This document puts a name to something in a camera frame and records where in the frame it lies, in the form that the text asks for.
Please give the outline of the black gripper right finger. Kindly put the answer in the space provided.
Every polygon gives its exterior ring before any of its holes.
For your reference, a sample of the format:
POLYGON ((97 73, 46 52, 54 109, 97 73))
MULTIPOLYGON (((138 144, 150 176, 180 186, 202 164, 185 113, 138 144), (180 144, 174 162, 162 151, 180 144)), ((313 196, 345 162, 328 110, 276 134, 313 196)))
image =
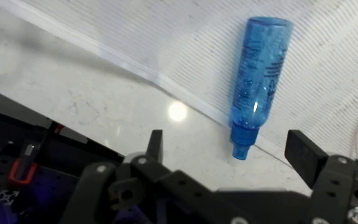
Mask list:
POLYGON ((287 131, 284 157, 308 187, 313 187, 328 154, 298 129, 287 131))

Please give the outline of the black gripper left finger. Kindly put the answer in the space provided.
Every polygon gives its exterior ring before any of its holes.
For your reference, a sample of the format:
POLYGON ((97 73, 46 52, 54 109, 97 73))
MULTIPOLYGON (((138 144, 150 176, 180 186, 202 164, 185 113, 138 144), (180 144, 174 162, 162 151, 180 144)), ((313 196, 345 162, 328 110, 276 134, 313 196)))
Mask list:
POLYGON ((162 130, 152 129, 145 155, 149 160, 161 161, 162 160, 162 130))

